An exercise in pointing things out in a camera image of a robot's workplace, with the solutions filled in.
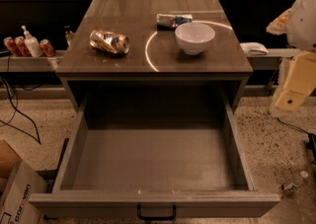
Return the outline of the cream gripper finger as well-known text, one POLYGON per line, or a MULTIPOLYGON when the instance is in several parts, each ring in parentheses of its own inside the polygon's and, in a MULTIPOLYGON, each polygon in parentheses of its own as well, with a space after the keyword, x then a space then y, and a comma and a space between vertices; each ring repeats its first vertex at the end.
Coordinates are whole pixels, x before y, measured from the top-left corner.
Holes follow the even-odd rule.
POLYGON ((276 36, 285 34, 290 13, 291 9, 285 10, 277 18, 275 18, 272 22, 268 24, 266 31, 276 36))
POLYGON ((316 53, 305 51, 289 61, 289 69, 276 98, 276 108, 294 112, 316 89, 316 53))

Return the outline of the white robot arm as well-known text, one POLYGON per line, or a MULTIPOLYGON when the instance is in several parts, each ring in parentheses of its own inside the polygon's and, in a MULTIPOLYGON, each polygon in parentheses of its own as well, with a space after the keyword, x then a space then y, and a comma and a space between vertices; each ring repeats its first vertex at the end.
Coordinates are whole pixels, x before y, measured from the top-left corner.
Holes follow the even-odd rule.
POLYGON ((295 0, 269 23, 267 32, 286 34, 288 44, 301 50, 289 61, 273 103, 276 110, 294 112, 316 89, 316 0, 295 0))

